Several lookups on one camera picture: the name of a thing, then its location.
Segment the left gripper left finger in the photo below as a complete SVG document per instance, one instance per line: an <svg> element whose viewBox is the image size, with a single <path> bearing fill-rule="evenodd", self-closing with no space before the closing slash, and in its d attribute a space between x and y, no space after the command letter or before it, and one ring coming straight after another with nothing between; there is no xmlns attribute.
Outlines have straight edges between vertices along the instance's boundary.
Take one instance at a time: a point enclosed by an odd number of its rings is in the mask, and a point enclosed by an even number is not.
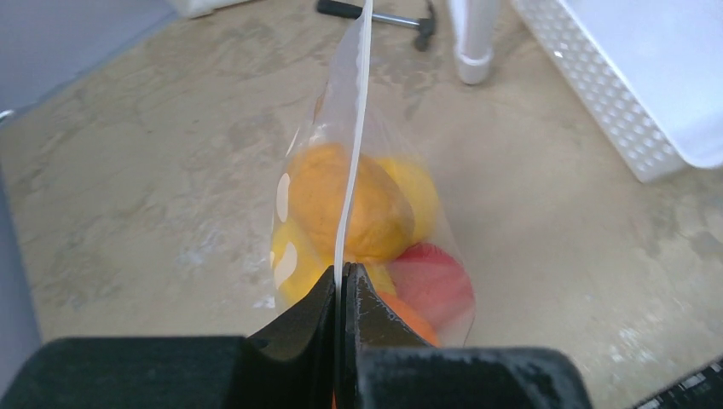
<svg viewBox="0 0 723 409"><path fill-rule="evenodd" d="M328 408L333 273L245 336L66 337L44 345L4 408Z"/></svg>

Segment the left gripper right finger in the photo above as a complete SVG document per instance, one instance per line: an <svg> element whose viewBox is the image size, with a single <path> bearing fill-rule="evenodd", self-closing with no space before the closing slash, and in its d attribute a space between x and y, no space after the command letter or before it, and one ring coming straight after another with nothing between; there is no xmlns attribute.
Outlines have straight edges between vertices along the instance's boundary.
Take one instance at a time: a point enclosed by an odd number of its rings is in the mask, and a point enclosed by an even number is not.
<svg viewBox="0 0 723 409"><path fill-rule="evenodd" d="M374 291L366 269L341 274L343 408L589 408L580 372L539 347L436 348Z"/></svg>

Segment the orange fruit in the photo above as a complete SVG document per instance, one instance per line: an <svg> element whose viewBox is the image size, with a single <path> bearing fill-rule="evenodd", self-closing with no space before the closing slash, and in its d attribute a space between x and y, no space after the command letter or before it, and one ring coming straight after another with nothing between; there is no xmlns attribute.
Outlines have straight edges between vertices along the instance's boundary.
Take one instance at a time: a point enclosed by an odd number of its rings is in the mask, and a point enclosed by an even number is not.
<svg viewBox="0 0 723 409"><path fill-rule="evenodd" d="M440 345L437 333L431 324L419 315L412 307L403 300L386 292L378 292L381 300L389 306L392 311L398 315L404 323L409 326L416 334L423 338L429 344L438 347Z"/></svg>

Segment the red apple bottom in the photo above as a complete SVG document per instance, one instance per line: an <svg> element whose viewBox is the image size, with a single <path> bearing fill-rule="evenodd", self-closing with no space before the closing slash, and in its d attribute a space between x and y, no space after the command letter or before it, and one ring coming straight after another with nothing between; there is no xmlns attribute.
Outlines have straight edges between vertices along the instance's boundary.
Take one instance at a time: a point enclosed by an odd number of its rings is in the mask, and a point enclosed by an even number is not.
<svg viewBox="0 0 723 409"><path fill-rule="evenodd" d="M441 247L418 243L390 264L397 295L440 332L467 332L475 296L464 267Z"/></svg>

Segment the yellow banana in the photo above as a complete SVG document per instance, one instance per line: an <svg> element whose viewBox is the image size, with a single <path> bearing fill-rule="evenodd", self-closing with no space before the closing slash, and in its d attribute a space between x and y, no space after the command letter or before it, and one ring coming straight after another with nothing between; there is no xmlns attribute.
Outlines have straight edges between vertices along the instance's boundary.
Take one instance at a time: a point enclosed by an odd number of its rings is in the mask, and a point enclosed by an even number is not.
<svg viewBox="0 0 723 409"><path fill-rule="evenodd" d="M344 256L347 261L362 262L374 290L382 297L394 297L396 287L387 264L399 256L409 243L408 233L370 228L365 234L354 235L347 228ZM288 219L274 221L269 251L270 267L280 304L291 307L309 294L318 279L334 263L334 252L315 248L308 234Z"/></svg>

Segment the yellow lemon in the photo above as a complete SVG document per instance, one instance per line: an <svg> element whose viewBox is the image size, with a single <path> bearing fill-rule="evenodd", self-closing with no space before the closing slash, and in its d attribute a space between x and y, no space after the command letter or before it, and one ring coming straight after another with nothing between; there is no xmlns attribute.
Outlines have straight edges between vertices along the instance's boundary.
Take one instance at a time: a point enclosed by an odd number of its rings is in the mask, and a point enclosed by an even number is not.
<svg viewBox="0 0 723 409"><path fill-rule="evenodd" d="M402 158L377 158L409 202L414 214L413 243L430 238L436 228L440 202L430 173L421 164Z"/></svg>

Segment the clear zip top bag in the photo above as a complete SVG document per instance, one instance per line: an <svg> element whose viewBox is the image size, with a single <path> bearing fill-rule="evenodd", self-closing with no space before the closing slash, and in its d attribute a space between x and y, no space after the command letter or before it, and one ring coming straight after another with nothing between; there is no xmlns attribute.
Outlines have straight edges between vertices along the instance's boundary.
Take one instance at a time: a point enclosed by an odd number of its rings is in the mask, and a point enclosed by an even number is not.
<svg viewBox="0 0 723 409"><path fill-rule="evenodd" d="M418 244L412 241L412 208L376 159L414 161L430 173L419 151L391 122L380 94L372 90L373 6L371 1L362 5L362 15L351 21L334 50L326 81L292 138L275 181L273 224L292 219L315 248L333 251L334 263L326 270L333 273L346 263L364 267L362 262L345 259L347 228L352 228L354 235L370 228L405 231L409 243L401 254ZM441 247L464 267L438 189L437 194L440 210L435 231L419 243ZM387 264L389 272L399 256ZM471 328L467 332L434 330L439 346L452 347L464 344Z"/></svg>

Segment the white plastic tray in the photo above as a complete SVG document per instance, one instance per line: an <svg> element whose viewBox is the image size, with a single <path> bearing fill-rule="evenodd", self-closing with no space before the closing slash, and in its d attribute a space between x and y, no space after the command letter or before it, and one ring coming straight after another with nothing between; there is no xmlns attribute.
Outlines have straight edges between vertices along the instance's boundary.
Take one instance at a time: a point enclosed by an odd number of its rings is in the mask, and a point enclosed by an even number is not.
<svg viewBox="0 0 723 409"><path fill-rule="evenodd" d="M719 1L515 1L635 177L722 166Z"/></svg>

